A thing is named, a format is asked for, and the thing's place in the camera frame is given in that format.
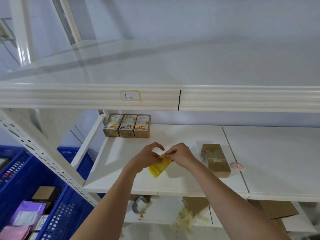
forearm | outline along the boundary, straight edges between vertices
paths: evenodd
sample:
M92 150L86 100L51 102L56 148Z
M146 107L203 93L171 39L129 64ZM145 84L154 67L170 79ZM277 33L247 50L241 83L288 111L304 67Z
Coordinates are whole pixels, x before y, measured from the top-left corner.
M71 240L118 240L136 173L124 167L122 173L94 208Z
M198 181L230 239L290 239L261 211L226 186L200 161L194 161L188 170Z

pink package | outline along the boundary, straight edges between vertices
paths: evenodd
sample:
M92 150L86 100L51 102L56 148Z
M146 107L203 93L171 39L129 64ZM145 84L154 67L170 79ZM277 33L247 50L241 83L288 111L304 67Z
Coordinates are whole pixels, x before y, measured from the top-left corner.
M5 226L0 232L0 240L24 240L29 230L30 226Z
M45 203L22 201L18 209L13 214L10 220L10 225L16 227L32 226L44 212L45 207Z

person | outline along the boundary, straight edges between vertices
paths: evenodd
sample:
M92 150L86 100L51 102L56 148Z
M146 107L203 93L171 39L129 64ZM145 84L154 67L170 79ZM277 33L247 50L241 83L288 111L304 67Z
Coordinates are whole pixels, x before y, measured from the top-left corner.
M134 178L144 168L161 162L159 155L152 151L156 147L165 150L157 142L146 145L123 167L114 185L71 240L120 238ZM261 211L214 176L184 143L172 146L165 154L195 177L231 240L290 240L286 233Z

person's left hand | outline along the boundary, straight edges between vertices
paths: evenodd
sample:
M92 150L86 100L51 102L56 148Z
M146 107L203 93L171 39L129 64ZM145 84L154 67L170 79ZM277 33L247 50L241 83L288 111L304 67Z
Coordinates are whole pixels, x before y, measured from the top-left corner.
M127 168L130 168L135 173L139 173L142 169L150 167L154 163L162 162L162 158L159 158L159 155L152 151L154 148L160 148L161 150L165 150L162 145L157 142L154 142L150 145L146 145L141 152L139 152L134 158L132 158L128 164Z

purple mailer bag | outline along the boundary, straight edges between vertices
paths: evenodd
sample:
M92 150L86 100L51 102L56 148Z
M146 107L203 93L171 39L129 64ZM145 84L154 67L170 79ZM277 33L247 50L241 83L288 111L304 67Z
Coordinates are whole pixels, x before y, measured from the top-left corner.
M22 201L18 209L13 214L10 220L10 225L16 227L32 226L44 212L45 207L45 203Z

